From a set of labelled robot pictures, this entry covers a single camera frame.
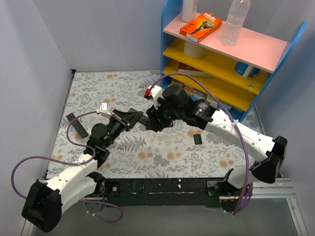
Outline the black remote control body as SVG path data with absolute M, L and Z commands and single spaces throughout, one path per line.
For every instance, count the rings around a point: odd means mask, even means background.
M 142 124 L 143 126 L 145 126 L 145 127 L 149 127 L 150 126 L 150 119 L 147 117 L 147 116 L 145 116 L 145 115 L 142 115 L 139 119 L 138 119 L 138 122 L 140 123 L 140 124 Z

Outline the small black battery door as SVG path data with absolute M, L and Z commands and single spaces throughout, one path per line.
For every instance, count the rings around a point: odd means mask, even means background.
M 202 144 L 202 137 L 200 134 L 194 134 L 193 138 L 194 138 L 195 145 L 201 145 Z

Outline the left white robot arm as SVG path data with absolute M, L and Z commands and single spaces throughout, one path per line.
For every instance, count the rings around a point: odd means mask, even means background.
M 45 182 L 36 181 L 27 195 L 22 216 L 47 233 L 53 230 L 62 214 L 86 195 L 101 196 L 105 190 L 104 177 L 96 170 L 110 154 L 107 149 L 123 131 L 131 130 L 143 112 L 101 111 L 109 118 L 107 125 L 95 124 L 91 129 L 87 147 L 78 163 Z

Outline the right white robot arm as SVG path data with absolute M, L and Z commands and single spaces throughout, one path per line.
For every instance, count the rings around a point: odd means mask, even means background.
M 222 109 L 214 108 L 206 99 L 193 101 L 177 85 L 166 89 L 149 86 L 145 97 L 153 100 L 152 107 L 147 110 L 151 130 L 158 132 L 172 121 L 182 120 L 247 151 L 251 158 L 245 165 L 229 171 L 224 179 L 222 188 L 227 195 L 236 194 L 244 184 L 251 182 L 275 182 L 285 158 L 286 138 L 265 136 L 236 120 L 232 121 Z

